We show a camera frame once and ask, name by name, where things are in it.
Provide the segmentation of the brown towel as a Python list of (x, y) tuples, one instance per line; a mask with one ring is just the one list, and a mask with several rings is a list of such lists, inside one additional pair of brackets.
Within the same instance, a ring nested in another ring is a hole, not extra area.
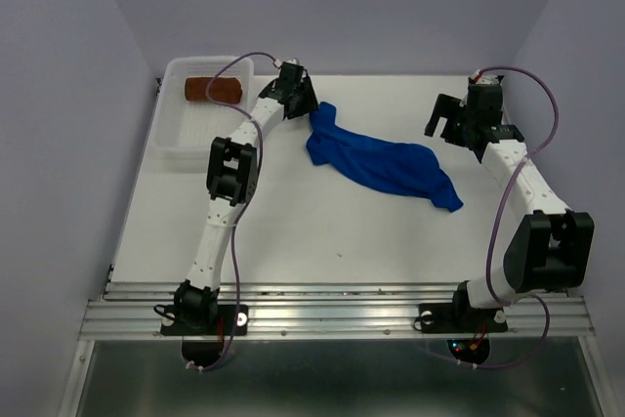
[(240, 104), (243, 90), (240, 81), (234, 77), (190, 77), (185, 82), (185, 99), (192, 103), (208, 101), (226, 104)]

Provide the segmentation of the blue towel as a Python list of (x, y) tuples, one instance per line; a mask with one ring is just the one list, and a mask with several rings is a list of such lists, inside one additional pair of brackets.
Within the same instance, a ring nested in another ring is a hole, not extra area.
[(326, 102), (309, 115), (312, 133), (306, 150), (313, 165), (330, 165), (349, 180), (382, 193), (428, 199), (450, 213), (463, 207), (432, 150), (361, 135), (338, 126), (336, 118), (336, 106)]

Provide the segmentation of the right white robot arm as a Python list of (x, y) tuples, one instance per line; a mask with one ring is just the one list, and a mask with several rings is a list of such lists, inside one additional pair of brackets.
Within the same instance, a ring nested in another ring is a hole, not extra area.
[(437, 96), (425, 127), (469, 149), (504, 190), (501, 208), (510, 208), (519, 225), (499, 266), (483, 277), (462, 282), (450, 303), (440, 305), (452, 323), (471, 329), (492, 319), (503, 307), (537, 290), (562, 291), (582, 284), (595, 223), (586, 212), (572, 210), (550, 188), (532, 161), (519, 128), (503, 121), (502, 79), (471, 79), (464, 98)]

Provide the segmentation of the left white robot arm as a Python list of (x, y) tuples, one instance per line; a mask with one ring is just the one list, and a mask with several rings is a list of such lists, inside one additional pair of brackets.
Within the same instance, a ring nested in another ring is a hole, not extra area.
[(264, 137), (283, 120), (318, 108), (308, 71), (296, 60), (282, 62), (252, 110), (243, 113), (244, 121), (228, 136), (213, 140), (206, 177), (206, 223), (187, 276), (174, 294), (171, 313), (194, 332), (208, 332), (217, 323), (224, 257), (239, 217), (256, 191)]

